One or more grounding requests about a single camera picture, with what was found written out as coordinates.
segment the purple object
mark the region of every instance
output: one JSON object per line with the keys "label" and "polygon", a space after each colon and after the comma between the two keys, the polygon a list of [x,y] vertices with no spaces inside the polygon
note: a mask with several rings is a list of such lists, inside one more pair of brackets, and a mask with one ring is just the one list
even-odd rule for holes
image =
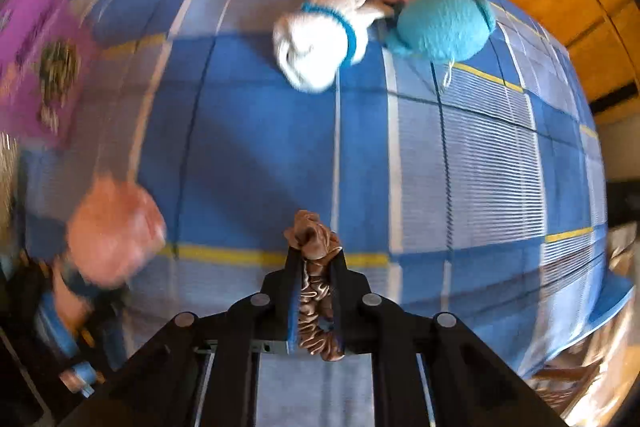
{"label": "purple object", "polygon": [[0,9],[0,131],[64,145],[96,53],[67,0],[9,0]]}

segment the blue plaid fabric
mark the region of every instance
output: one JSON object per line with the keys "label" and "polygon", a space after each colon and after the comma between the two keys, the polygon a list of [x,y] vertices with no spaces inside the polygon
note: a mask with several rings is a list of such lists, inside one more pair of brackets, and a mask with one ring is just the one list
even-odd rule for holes
{"label": "blue plaid fabric", "polygon": [[[132,282],[131,348],[179,311],[219,312],[256,291],[308,208],[375,291],[411,312],[458,314],[529,375],[593,327],[606,272],[600,146],[567,51],[489,0],[496,31],[442,94],[444,69],[390,55],[383,22],[333,89],[304,94],[271,44],[276,18],[303,1],[72,0],[105,51],[69,149],[23,156],[31,254],[64,248],[94,172],[145,186],[171,245]],[[629,288],[615,295],[609,308]],[[326,393],[364,407],[322,425],[370,417],[366,362],[279,363],[264,378],[324,371]]]}

